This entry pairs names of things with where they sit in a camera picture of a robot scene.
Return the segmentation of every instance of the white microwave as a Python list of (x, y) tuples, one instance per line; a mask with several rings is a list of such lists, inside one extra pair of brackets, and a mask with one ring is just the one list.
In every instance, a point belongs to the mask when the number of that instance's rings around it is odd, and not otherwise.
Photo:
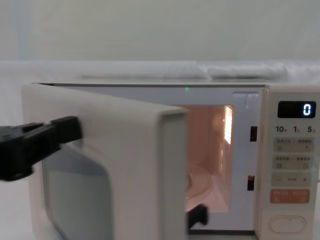
[[(29, 179), (39, 240), (311, 240), (320, 86), (30, 84), (26, 123), (77, 116), (83, 139)], [(186, 212), (208, 208), (187, 236)]]

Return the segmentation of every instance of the white backdrop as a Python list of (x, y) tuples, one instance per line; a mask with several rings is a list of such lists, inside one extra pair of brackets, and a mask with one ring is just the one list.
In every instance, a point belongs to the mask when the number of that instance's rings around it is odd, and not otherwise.
[[(0, 60), (318, 59), (319, 0), (1, 0)], [(19, 124), (0, 78), (0, 125)], [(0, 182), (0, 234), (32, 239), (28, 185)]]

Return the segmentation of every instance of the microwave door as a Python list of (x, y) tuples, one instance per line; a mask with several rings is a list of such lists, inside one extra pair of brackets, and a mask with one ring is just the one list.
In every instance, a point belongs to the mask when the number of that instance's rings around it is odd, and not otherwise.
[(61, 84), (187, 110), (185, 211), (203, 204), (208, 224), (192, 234), (254, 234), (258, 130), (263, 86), (228, 84)]
[(186, 239), (186, 110), (30, 84), (25, 123), (77, 116), (83, 138), (34, 166), (38, 240)]

